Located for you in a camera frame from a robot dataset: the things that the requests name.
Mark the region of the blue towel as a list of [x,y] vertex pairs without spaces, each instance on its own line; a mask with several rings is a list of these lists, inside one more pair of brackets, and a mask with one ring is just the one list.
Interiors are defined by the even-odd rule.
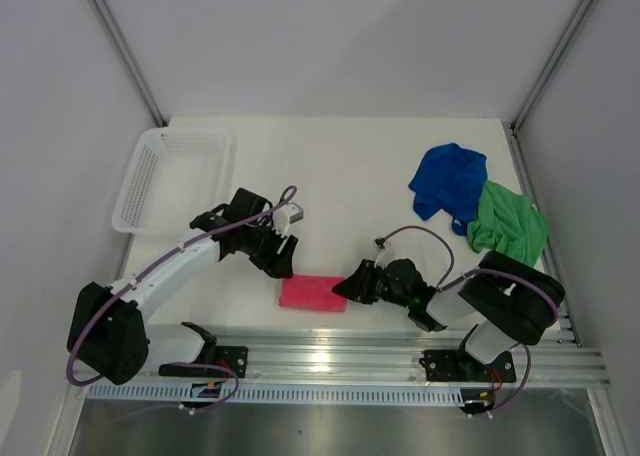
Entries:
[[429,149],[408,185],[414,212],[426,221],[444,211],[452,217],[452,231],[465,236],[488,178],[486,163],[484,154],[456,143]]

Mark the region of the red towel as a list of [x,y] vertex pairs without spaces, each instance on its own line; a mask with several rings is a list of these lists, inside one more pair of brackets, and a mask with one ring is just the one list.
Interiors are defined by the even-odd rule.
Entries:
[[347,299],[333,292],[342,281],[341,277],[294,275],[282,282],[279,306],[314,312],[345,312]]

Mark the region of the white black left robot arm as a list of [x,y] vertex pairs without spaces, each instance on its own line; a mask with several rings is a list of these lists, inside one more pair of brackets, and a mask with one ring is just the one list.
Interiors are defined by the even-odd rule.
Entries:
[[265,204],[222,204],[194,218],[179,242],[139,274],[106,286],[87,284],[78,295],[67,340],[68,380],[83,383],[74,375],[77,361],[115,385],[149,367],[169,377],[235,376],[222,361],[216,337],[203,327],[183,322],[152,331],[147,323],[194,276],[231,254],[247,255],[273,279],[292,277],[298,240],[289,231],[303,210],[281,202],[260,212]]

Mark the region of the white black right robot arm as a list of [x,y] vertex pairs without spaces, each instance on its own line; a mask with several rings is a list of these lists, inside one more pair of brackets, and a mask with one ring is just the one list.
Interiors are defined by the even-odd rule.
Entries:
[[332,292],[360,304],[382,300],[403,307],[409,320],[427,332],[481,315],[482,323],[470,330],[456,356],[458,371],[472,380],[489,372],[497,357],[515,345],[538,344],[556,323],[566,295],[556,279],[497,251],[440,288],[427,284],[409,259],[385,266],[363,260]]

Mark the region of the green towel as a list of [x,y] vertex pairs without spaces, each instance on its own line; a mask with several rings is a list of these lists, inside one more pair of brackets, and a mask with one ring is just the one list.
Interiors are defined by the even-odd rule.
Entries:
[[547,219],[529,196],[484,182],[476,215],[467,225],[467,243],[474,252],[493,250],[534,267],[547,237]]

